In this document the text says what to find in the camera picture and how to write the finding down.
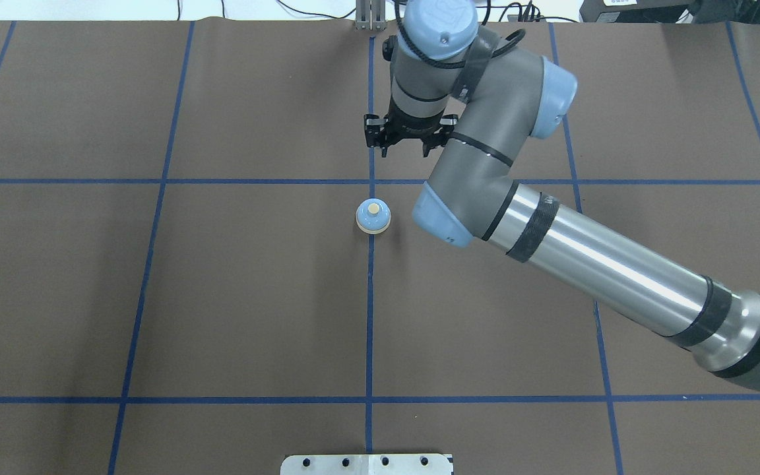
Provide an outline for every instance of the silver arm segment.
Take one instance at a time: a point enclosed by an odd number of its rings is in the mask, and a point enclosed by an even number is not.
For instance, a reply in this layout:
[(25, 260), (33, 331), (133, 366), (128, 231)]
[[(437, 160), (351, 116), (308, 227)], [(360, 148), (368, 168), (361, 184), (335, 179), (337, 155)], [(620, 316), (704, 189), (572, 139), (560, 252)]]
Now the silver arm segment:
[[(447, 96), (459, 89), (460, 75), (470, 75), (427, 64), (414, 52), (440, 51), (447, 33), (461, 32), (464, 23), (447, 15), (419, 18), (424, 9), (413, 4), (423, 1), (429, 0), (410, 0), (413, 18), (404, 25), (425, 31), (410, 34), (413, 45), (399, 40), (391, 58), (389, 115), (404, 123), (437, 120)], [(472, 3), (456, 3), (467, 4), (471, 15)], [(463, 51), (441, 59), (452, 63), (465, 57)], [(492, 58), (478, 79), (416, 203), (416, 222), (447, 243), (464, 247), (477, 237), (531, 262), (688, 349), (703, 369), (760, 391), (757, 292), (730, 291), (509, 178), (525, 138), (546, 137), (567, 112), (573, 75), (515, 48)]]

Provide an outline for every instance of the cable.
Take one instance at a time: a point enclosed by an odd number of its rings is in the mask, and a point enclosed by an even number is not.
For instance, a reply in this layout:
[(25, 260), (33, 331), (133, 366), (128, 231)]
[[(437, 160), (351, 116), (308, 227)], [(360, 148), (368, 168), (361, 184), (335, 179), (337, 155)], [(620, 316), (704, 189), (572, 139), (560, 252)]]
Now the cable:
[(576, 21), (573, 18), (566, 18), (566, 17), (536, 17), (534, 19), (531, 19), (531, 21), (538, 21), (540, 19), (564, 19), (564, 20), (570, 21), (572, 23), (579, 23), (579, 21)]
[[(404, 22), (401, 21), (400, 3), (398, 3), (398, 1), (399, 0), (395, 0), (395, 24), (398, 25), (398, 32), (400, 33), (400, 37), (404, 39), (404, 44), (409, 46), (410, 50), (416, 54), (418, 59), (422, 60), (424, 63), (427, 63), (432, 67), (437, 67), (438, 69), (459, 69), (459, 67), (465, 66), (465, 60), (457, 61), (456, 63), (442, 63), (440, 61), (436, 61), (433, 58), (428, 57), (428, 55), (426, 55), (424, 51), (420, 50), (418, 46), (414, 45), (410, 39), (410, 35), (404, 28)], [(526, 31), (523, 28), (513, 31), (511, 35), (506, 37), (506, 40), (508, 41), (507, 44), (503, 45), (501, 48), (497, 48), (497, 50), (492, 52), (491, 57), (503, 56), (507, 52), (511, 51), (512, 48), (515, 48), (515, 46), (518, 45), (520, 40), (524, 39), (524, 35), (526, 35)]]
[(332, 18), (332, 19), (344, 19), (344, 18), (348, 18), (348, 17), (350, 17), (350, 15), (352, 15), (354, 12), (356, 12), (356, 8), (355, 8), (353, 10), (350, 10), (350, 12), (344, 13), (344, 15), (342, 15), (340, 17), (336, 17), (336, 16), (332, 16), (332, 15), (327, 15), (326, 13), (304, 12), (304, 11), (301, 11), (299, 9), (293, 9), (289, 5), (281, 2), (281, 0), (275, 0), (275, 2), (280, 3), (281, 7), (290, 9), (290, 10), (292, 10), (295, 13), (301, 13), (301, 15), (310, 15), (310, 16), (325, 17), (325, 18)]
[(497, 19), (497, 23), (500, 23), (501, 21), (503, 21), (503, 17), (506, 15), (507, 12), (509, 12), (509, 9), (513, 7), (518, 7), (518, 18), (520, 19), (521, 15), (524, 14), (524, 5), (521, 5), (518, 2), (512, 2), (506, 7), (503, 7), (503, 13), (500, 13), (500, 18)]
[(488, 23), (489, 15), (491, 15), (491, 0), (486, 0), (486, 15), (483, 17), (483, 22), (481, 23), (483, 26), (486, 26), (486, 23)]

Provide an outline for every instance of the blue joint cap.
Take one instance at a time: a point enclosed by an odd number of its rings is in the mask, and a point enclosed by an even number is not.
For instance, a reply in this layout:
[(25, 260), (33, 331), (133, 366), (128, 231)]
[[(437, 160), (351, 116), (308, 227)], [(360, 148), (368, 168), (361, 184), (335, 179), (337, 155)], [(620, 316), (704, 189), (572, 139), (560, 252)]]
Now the blue joint cap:
[(456, 247), (466, 247), (474, 238), (426, 181), (412, 209), (412, 219), (424, 231)]
[(391, 220), (392, 211), (382, 199), (366, 199), (356, 209), (356, 225), (368, 234), (380, 234), (386, 231)]
[[(410, 40), (428, 57), (441, 61), (465, 51), (477, 37), (477, 8), (471, 0), (410, 0), (404, 27)], [(403, 38), (398, 45), (418, 58)]]
[(559, 127), (562, 118), (567, 114), (567, 109), (577, 93), (577, 78), (566, 69), (551, 63), (546, 57), (542, 56), (541, 59), (544, 60), (541, 102), (536, 125), (533, 126), (530, 136), (546, 139)]

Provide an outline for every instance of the white metal plate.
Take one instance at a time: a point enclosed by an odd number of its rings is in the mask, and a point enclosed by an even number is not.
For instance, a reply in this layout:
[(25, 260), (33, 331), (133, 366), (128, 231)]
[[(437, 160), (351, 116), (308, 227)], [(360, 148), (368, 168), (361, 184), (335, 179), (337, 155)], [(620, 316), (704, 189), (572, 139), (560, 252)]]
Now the white metal plate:
[(453, 456), (377, 454), (290, 456), (280, 475), (453, 475)]
[(621, 12), (600, 13), (600, 16), (597, 17), (597, 23), (615, 23), (619, 16), (621, 16)]

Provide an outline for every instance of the metal bracket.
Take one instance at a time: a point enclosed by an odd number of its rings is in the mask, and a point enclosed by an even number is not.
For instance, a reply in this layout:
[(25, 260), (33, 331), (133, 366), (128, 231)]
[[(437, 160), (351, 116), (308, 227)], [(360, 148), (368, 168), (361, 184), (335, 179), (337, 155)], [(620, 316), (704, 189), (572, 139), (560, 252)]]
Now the metal bracket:
[(465, 66), (462, 72), (456, 77), (453, 83), (451, 95), (459, 99), (462, 104), (467, 104), (477, 89), (477, 84), (486, 72), (486, 67), (491, 61), (491, 54), (497, 49), (500, 42), (500, 35), (497, 32), (480, 27), (477, 37), (468, 48), (468, 55), (465, 56)]
[(443, 454), (388, 454), (291, 456), (280, 465), (280, 475), (453, 475), (453, 456)]
[(422, 140), (422, 153), (424, 156), (430, 154), (430, 150), (437, 147), (444, 147), (447, 141), (450, 139), (453, 129), (459, 122), (459, 116), (456, 114), (447, 114), (441, 116), (438, 121), (439, 127), (435, 132), (426, 136), (416, 135), (399, 135), (399, 133), (389, 133), (387, 125), (389, 124), (389, 116), (380, 118), (377, 114), (365, 114), (362, 116), (362, 127), (365, 132), (365, 145), (368, 148), (380, 147), (380, 153), (383, 158), (386, 158), (386, 153), (389, 151), (391, 145), (397, 144), (402, 139), (421, 139)]
[(386, 30), (386, 0), (356, 0), (357, 30)]

